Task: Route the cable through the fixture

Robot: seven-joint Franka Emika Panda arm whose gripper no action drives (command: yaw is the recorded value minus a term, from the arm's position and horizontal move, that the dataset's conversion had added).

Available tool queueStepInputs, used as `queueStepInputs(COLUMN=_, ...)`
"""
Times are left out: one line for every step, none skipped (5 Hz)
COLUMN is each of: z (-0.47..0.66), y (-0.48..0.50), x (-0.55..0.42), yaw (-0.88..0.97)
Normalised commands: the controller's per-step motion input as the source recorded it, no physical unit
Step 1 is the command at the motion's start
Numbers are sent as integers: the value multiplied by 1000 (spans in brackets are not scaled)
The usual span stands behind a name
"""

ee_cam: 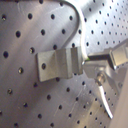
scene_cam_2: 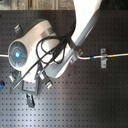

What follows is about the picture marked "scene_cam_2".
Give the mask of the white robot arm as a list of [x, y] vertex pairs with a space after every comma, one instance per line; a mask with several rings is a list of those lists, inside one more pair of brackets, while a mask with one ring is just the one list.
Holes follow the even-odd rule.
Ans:
[[99, 17], [102, 0], [73, 0], [76, 21], [64, 36], [57, 36], [46, 19], [32, 22], [8, 48], [11, 66], [20, 72], [10, 91], [22, 82], [35, 83], [40, 77], [58, 78], [70, 60], [81, 54], [80, 46]]

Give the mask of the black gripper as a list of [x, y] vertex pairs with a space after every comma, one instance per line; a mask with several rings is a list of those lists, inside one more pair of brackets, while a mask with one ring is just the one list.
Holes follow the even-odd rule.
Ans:
[[21, 84], [21, 92], [26, 94], [27, 104], [30, 108], [35, 107], [35, 102], [32, 95], [38, 94], [39, 82], [34, 83], [23, 81]]

